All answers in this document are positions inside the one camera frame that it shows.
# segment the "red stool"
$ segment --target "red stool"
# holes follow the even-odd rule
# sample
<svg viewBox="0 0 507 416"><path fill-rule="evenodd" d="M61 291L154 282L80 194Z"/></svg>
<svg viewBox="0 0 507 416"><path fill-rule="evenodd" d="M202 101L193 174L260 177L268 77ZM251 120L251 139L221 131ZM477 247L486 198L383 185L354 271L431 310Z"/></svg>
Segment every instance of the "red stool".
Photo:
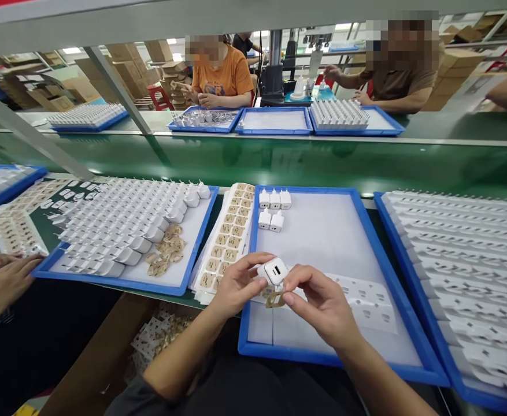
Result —
<svg viewBox="0 0 507 416"><path fill-rule="evenodd" d="M164 109L170 109L171 111L174 111L174 106L172 105L171 100L168 98L168 95L166 94L165 90L162 89L162 87L148 86L147 90L149 91L149 96L151 97L151 101L153 101L153 105L155 106L156 111L162 111ZM161 93L164 102L157 101L157 97L155 97L155 95L158 92Z"/></svg>
<svg viewBox="0 0 507 416"><path fill-rule="evenodd" d="M507 56L507 49L500 56ZM496 61L495 63L493 63L492 65L490 65L490 67L485 72L489 72L489 71L491 71L494 68L498 68L498 70L501 70L504 67L506 67L506 65L507 65L507 62Z"/></svg>

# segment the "woman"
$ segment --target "woman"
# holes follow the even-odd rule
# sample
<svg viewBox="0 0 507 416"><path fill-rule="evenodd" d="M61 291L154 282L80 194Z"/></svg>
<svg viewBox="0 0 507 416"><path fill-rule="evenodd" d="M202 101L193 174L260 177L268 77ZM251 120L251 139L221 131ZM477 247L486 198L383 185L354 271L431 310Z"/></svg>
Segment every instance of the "woman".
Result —
<svg viewBox="0 0 507 416"><path fill-rule="evenodd" d="M196 36L187 50L194 81L191 86L176 83L187 99L206 108L251 106L253 82L247 61L226 36Z"/></svg>

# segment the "fluorescent light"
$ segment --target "fluorescent light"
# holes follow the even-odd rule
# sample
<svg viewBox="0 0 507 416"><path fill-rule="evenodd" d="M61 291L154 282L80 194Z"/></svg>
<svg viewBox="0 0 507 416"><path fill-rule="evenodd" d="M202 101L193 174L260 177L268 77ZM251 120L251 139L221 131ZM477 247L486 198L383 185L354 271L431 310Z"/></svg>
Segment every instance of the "fluorescent light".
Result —
<svg viewBox="0 0 507 416"><path fill-rule="evenodd" d="M351 23L339 23L336 25L334 30L349 30L351 27Z"/></svg>
<svg viewBox="0 0 507 416"><path fill-rule="evenodd" d="M73 55L73 54L77 54L77 53L81 53L82 51L80 50L80 48L64 48L62 50L65 54L67 55Z"/></svg>

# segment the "support pole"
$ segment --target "support pole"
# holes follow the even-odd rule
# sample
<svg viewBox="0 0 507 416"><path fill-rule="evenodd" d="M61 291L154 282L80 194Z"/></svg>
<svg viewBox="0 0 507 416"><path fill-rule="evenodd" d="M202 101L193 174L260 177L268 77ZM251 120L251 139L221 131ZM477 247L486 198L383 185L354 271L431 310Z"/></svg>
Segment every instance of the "support pole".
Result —
<svg viewBox="0 0 507 416"><path fill-rule="evenodd" d="M29 144L57 165L66 169L80 180L91 180L95 176L84 165L52 143L47 137L25 122L18 114L0 101L0 124L12 131L24 143Z"/></svg>

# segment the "finger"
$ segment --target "finger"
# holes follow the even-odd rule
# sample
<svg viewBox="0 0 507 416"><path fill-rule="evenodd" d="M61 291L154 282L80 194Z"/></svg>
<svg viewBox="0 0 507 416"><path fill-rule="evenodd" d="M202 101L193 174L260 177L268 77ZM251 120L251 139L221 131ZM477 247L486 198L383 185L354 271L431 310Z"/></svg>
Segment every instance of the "finger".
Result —
<svg viewBox="0 0 507 416"><path fill-rule="evenodd" d="M21 259L21 260L17 260L15 261L14 263L11 263L9 265L7 265L6 267L8 268L8 270L10 270L12 273L18 273L20 270L22 270L22 268L24 268L27 264L29 264L30 262L34 261L34 260L37 260L37 259L42 259L41 255L40 254L34 254L34 255L31 255L29 257L26 257L25 259Z"/></svg>
<svg viewBox="0 0 507 416"><path fill-rule="evenodd" d="M34 270L42 261L42 258L32 260L31 262L27 263L22 269L20 269L18 274L23 277L28 276L30 272Z"/></svg>
<svg viewBox="0 0 507 416"><path fill-rule="evenodd" d="M248 300L255 298L255 296L262 292L265 286L267 286L265 279L252 280L244 289L238 292L240 302L246 303Z"/></svg>
<svg viewBox="0 0 507 416"><path fill-rule="evenodd" d="M284 290L292 292L300 283L309 282L309 286L324 298L330 298L336 293L335 283L312 266L301 266L289 272L284 279Z"/></svg>
<svg viewBox="0 0 507 416"><path fill-rule="evenodd" d="M274 259L274 257L276 257L274 254L267 252L250 253L235 262L229 269L231 268L240 275L242 272L251 269L255 265L267 263L269 260Z"/></svg>
<svg viewBox="0 0 507 416"><path fill-rule="evenodd" d="M300 296L293 292L287 292L283 295L286 305L296 314L305 319L315 329L321 326L324 316L323 313L303 300Z"/></svg>

